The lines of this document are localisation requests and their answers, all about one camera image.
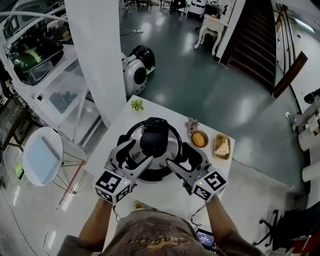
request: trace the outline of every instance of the person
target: person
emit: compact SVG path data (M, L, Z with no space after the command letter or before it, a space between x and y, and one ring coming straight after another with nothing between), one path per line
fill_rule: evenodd
M206 204L216 254L200 243L192 226L171 214L140 209L121 218L112 241L102 252L112 204L99 198L79 237L67 235L58 256L263 256L246 242L218 197Z

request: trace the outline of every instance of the white shelf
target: white shelf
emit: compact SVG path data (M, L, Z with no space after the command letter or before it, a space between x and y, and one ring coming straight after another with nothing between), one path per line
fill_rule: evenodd
M75 127L75 124L77 121L78 109L79 107L76 107L72 111L72 113L69 115L69 117L61 124L59 128L71 140L74 134L74 129L76 129L74 134L74 140L73 140L73 142L76 145L79 145L79 143L85 137L87 132L90 130L90 128L96 123L97 119L100 117L97 106L90 100L85 99L79 123L77 127Z
M48 15L53 15L57 12L60 12L62 10L64 10L66 7L64 5L49 11L47 14ZM35 19L34 21L31 21L28 25L26 25L25 27L23 27L22 29L20 29L19 31L17 31L13 36L11 36L10 38L8 38L6 40L6 42L2 45L3 48L9 47L10 45L12 45L17 39L20 38L20 36L22 36L28 29L30 29L32 26L34 26L35 24L37 24L38 22L44 20L45 17L39 17L37 19Z
M81 99L83 99L88 92L85 78L77 75L79 70L81 70L80 66L72 70L72 72L62 71L59 76L50 83L50 86L43 90L41 100L37 98L34 99L42 112L44 112L57 127L74 111ZM66 93L70 93L71 95L76 94L76 96L72 102L64 103L66 109L60 112L55 105L64 102L62 95ZM51 96L54 94L55 98L52 102Z
M59 76L68 66L78 59L74 45L64 44L63 55L52 70L37 84L29 85L23 83L23 89L33 98L36 99L51 82Z

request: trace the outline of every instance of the chair leg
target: chair leg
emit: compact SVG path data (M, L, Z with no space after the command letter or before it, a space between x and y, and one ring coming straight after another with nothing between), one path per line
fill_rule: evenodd
M279 213L279 210L274 210L273 213L275 214L274 216L274 220L273 220L273 226L275 227L278 223L278 213Z
M270 246L270 245L272 244L273 239L274 239L274 236L273 236L273 234L271 234L271 235L270 235L270 240L269 240L268 243L265 244L265 247Z
M259 242L254 242L253 243L253 246L258 246L258 245L260 245L264 240L266 240L268 237L270 237L271 236L271 231L269 231L269 233L268 234L266 234Z
M260 224L264 223L270 230L273 228L273 226L271 224L269 224L268 222L266 222L264 219L261 219L259 221Z

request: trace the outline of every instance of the metal stand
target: metal stand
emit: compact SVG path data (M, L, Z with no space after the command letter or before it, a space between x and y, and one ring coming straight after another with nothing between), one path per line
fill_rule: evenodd
M64 190L63 196L62 196L62 198L61 198L61 200L60 200L60 202L59 202L59 206L61 205L61 203L62 203L63 200L65 199L65 196L66 196L67 193L72 194L72 195L75 195L75 194L77 193L77 191L78 191L78 189L79 189L82 181L84 180L84 178L85 178L85 176L86 176L86 174L87 174L87 172L84 171L84 173L83 173L83 175L82 175L82 177L81 177L78 185L77 185L76 188L74 189L73 186L72 186L72 185L73 185L73 182L75 181L77 175L79 174L79 171L81 170L81 167L84 166L84 165L87 163L87 161L85 161L84 159L80 159L80 158L78 158L78 157L76 157L76 156L74 156L74 155L72 155L72 154L69 154L69 153L67 153L67 152L65 152L65 151L63 151L63 153L66 154L66 155L68 155L68 156L71 156L71 157L73 157L73 158L75 158L75 159L77 159L77 160L79 160L80 162L78 162L78 163L72 163L72 164L65 164L64 162L62 162L61 168L62 168L62 170L63 170L63 173L64 173L64 176L65 176L65 179L66 179L67 183L64 182L64 180L63 180L59 175L57 175L57 177L58 177L58 178L61 180L61 182L66 186L66 188L64 188L64 187L60 186L59 184L55 183L54 181L52 181L53 184L57 185L59 188L61 188L61 189ZM78 166L78 168L77 168L77 170L75 171L75 173L74 173L73 177L71 178L71 180L69 180L69 179L68 179L68 176L67 176L67 173L66 173L66 171L65 171L65 169L64 169L64 167L71 167L71 166Z

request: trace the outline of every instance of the cheese slice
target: cheese slice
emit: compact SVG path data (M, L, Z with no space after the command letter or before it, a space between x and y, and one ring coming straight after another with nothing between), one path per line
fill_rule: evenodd
M229 154L229 145L228 141L225 140L220 147L215 151L217 155L225 156L226 154Z

